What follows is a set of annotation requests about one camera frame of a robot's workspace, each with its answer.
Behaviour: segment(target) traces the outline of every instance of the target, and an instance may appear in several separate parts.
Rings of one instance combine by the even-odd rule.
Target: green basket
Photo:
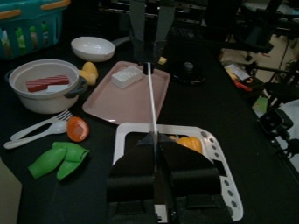
[[[3,0],[0,3],[0,60],[15,59],[57,44],[61,11],[71,0]]]

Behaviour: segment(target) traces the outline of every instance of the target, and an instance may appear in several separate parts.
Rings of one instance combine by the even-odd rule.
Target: cable
[[[283,62],[284,62],[284,59],[286,59],[286,52],[287,52],[288,44],[290,44],[290,39],[287,39],[287,41],[286,41],[284,54],[283,54],[283,58],[280,60],[280,64],[279,64],[279,67],[278,67],[279,70],[282,69],[282,65],[283,65]],[[274,73],[272,78],[270,79],[270,81],[272,79],[275,79],[275,82],[276,82],[276,73]]]

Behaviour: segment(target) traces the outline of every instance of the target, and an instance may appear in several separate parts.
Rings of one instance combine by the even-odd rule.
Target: black table
[[[16,131],[51,117],[24,108],[5,82],[5,72],[40,59],[67,60],[81,68],[85,61],[71,52],[71,40],[77,36],[64,35],[60,43],[48,49],[0,62],[1,145]],[[168,62],[192,60],[203,69],[206,81],[200,86],[190,87],[171,80],[158,122],[200,127],[218,138],[244,207],[244,216],[238,223],[298,223],[298,179],[258,127],[256,116],[222,64],[207,49],[188,44],[168,43],[163,56]],[[135,62],[129,43],[116,49],[109,61],[96,63],[97,81],[120,60]],[[167,70],[167,64],[159,68]],[[56,172],[35,180],[27,167],[53,142],[69,141],[67,135],[47,136],[13,150],[0,148],[1,159],[23,183],[17,223],[105,223],[107,177],[117,126],[81,109],[93,88],[88,88],[69,108],[89,125],[88,139],[80,143],[89,149],[89,154],[76,172],[61,182]]]

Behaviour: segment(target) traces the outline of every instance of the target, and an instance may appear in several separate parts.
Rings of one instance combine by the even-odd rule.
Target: green toy
[[[52,172],[60,165],[56,178],[63,180],[80,166],[89,150],[75,143],[55,142],[52,149],[47,150],[28,166],[35,179]]]
[[[41,24],[41,31],[43,31],[43,38],[47,39],[48,38],[47,24]],[[37,36],[39,35],[37,35],[37,32],[36,32],[35,26],[31,26],[29,32],[31,32],[31,35],[32,35],[32,42],[37,43]],[[25,54],[24,33],[23,33],[23,29],[20,27],[16,28],[15,35],[16,35],[16,38],[17,38],[17,44],[19,44],[19,48],[21,50],[21,53]]]

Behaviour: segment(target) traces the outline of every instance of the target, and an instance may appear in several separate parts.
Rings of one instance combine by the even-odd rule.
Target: white spoon
[[[45,137],[51,134],[61,134],[65,132],[67,132],[67,121],[59,121],[59,122],[55,122],[43,133],[40,133],[35,136],[28,136],[27,138],[21,138],[21,139],[13,140],[11,142],[7,142],[4,144],[4,147],[9,150],[15,147],[28,144],[31,141],[33,141],[41,137]]]

